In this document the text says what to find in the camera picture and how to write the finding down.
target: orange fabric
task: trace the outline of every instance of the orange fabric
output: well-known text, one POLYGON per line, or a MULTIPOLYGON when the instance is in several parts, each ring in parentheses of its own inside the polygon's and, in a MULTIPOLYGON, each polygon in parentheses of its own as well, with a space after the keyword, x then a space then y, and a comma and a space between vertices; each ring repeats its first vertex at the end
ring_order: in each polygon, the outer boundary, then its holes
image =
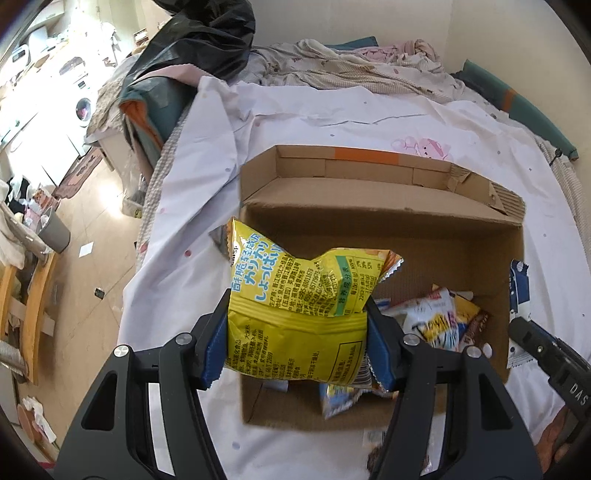
POLYGON ((517 92, 514 91, 512 88, 505 91, 505 97, 503 98, 503 105, 502 105, 501 110, 509 113, 509 110, 511 110, 511 105, 513 104, 513 98, 515 98, 515 95, 517 95, 517 92))
POLYGON ((119 105, 119 109, 131 120, 134 125, 141 128, 160 150, 164 146, 160 136, 150 128, 147 122, 148 111, 144 102, 138 102, 137 100, 128 100, 119 105))

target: screw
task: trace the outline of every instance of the screw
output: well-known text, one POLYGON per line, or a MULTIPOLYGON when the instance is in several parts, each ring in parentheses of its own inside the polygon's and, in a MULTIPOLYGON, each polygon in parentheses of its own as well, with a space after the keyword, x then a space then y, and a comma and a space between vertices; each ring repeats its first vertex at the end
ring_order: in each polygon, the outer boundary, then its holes
POLYGON ((188 343, 191 343, 191 340, 193 340, 193 335, 186 332, 179 333, 174 339, 174 341, 177 342, 178 345, 187 345, 188 343))
POLYGON ((417 346, 420 343, 421 339, 413 333, 408 333, 404 336, 402 341, 405 345, 417 346))
POLYGON ((480 349, 477 346, 473 345, 470 345, 468 348, 466 348, 466 353, 471 358, 480 358, 480 356, 482 355, 480 349))
POLYGON ((115 354, 115 356, 118 356, 118 357, 125 356, 129 353, 129 347, 127 345, 119 345, 119 346, 115 347, 115 350, 113 350, 113 353, 115 354))

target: orange tape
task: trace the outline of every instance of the orange tape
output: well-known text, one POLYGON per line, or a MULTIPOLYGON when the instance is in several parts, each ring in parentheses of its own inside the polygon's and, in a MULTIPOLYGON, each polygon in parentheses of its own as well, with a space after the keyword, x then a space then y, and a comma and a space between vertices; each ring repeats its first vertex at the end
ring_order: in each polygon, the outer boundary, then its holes
POLYGON ((367 163, 398 165, 398 157, 399 155, 396 152, 366 150, 364 148, 335 147, 335 160, 364 161, 367 163))

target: yellow snack bag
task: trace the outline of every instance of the yellow snack bag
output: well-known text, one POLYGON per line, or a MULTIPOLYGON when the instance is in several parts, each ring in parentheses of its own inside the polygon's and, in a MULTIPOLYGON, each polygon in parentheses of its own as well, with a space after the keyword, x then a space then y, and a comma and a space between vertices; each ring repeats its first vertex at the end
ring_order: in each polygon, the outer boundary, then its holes
POLYGON ((402 263, 390 250, 334 248, 294 258, 236 219, 226 364, 274 380, 350 384, 365 353, 363 307, 402 263))

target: cardboard flap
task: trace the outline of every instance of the cardboard flap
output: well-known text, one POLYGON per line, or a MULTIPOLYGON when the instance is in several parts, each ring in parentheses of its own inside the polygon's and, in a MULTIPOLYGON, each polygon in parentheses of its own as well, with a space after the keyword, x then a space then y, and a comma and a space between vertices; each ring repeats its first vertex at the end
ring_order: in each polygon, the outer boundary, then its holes
POLYGON ((244 201, 248 206, 298 206, 313 209, 388 210, 520 222, 470 198, 444 190, 367 180, 276 178, 244 201))
POLYGON ((453 163, 346 147, 278 145, 266 150, 242 167, 241 200, 247 199, 269 205, 406 210, 512 224, 525 216, 518 195, 453 163), (261 193, 265 186, 269 188, 261 193))

